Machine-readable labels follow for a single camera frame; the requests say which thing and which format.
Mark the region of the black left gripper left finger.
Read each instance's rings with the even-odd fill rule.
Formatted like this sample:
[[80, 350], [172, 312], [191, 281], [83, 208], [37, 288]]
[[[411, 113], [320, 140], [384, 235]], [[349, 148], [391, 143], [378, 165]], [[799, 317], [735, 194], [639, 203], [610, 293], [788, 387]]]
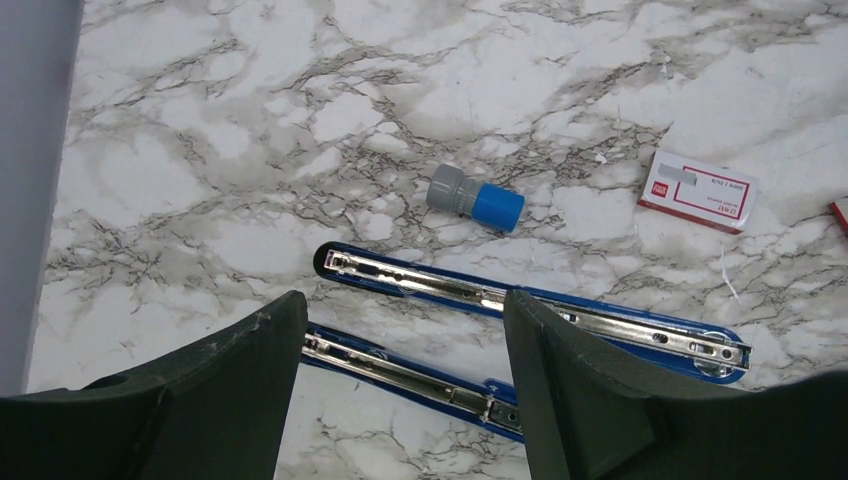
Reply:
[[5, 479], [270, 479], [307, 328], [291, 291], [80, 390], [1, 401]]

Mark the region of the red white staple box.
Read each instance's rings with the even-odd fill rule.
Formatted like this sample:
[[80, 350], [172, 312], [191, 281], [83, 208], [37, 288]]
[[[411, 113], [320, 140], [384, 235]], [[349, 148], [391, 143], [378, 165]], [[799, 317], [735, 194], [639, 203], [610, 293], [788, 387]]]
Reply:
[[756, 203], [758, 180], [724, 167], [656, 151], [637, 204], [738, 235]]

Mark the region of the staple box tray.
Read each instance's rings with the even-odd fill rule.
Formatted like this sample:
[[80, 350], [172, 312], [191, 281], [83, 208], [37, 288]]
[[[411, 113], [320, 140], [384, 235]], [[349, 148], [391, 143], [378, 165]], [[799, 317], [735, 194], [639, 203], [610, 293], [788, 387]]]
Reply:
[[829, 203], [829, 209], [845, 232], [848, 231], [848, 197], [842, 197]]

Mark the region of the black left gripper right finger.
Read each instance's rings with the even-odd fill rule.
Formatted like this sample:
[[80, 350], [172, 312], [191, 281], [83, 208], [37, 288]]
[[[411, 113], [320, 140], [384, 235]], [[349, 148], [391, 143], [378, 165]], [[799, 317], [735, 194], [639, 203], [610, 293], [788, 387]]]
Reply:
[[509, 292], [504, 326], [535, 479], [843, 479], [847, 375], [747, 392], [645, 361]]

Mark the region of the grey blue small cylinder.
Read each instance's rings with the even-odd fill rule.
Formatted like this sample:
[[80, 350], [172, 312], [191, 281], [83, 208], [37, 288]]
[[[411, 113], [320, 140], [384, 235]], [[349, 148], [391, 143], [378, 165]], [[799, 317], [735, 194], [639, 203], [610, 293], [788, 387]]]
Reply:
[[460, 169], [441, 164], [431, 177], [425, 199], [430, 208], [471, 218], [503, 232], [515, 230], [525, 198], [502, 187], [474, 180]]

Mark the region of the blue black stapler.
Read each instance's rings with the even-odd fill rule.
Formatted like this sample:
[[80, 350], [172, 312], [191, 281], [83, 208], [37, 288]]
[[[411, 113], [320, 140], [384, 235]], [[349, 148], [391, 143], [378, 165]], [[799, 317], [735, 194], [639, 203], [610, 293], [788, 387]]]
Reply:
[[[317, 248], [313, 267], [324, 279], [493, 318], [502, 318], [512, 288], [334, 241]], [[574, 326], [678, 373], [729, 384], [750, 369], [751, 346], [727, 328], [538, 288], [526, 291]]]

